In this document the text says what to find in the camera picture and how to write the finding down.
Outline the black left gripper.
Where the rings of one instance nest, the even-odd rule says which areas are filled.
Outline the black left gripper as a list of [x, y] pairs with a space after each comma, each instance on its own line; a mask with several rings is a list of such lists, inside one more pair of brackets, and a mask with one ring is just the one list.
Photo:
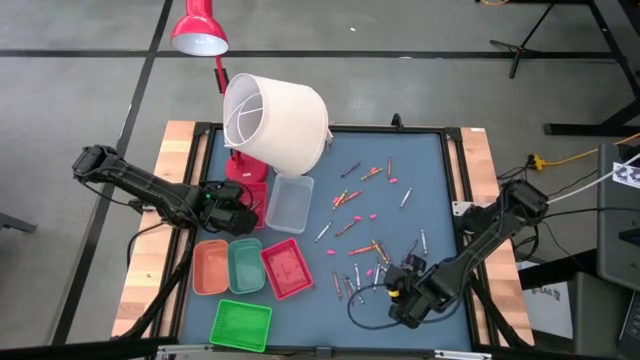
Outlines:
[[258, 215], [241, 201], [253, 193], [237, 181], [204, 181], [205, 201], [202, 210], [202, 226], [212, 232], [227, 232], [231, 235], [251, 233], [258, 223]]

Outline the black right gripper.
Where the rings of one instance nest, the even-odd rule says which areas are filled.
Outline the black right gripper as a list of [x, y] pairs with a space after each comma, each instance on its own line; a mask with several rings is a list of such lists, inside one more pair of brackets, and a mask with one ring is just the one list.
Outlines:
[[404, 264], [409, 271], [390, 265], [385, 272], [384, 280], [391, 299], [388, 314], [402, 325], [417, 328], [431, 311], [438, 309], [440, 299], [427, 286], [424, 276], [411, 272], [426, 270], [424, 258], [409, 254]]

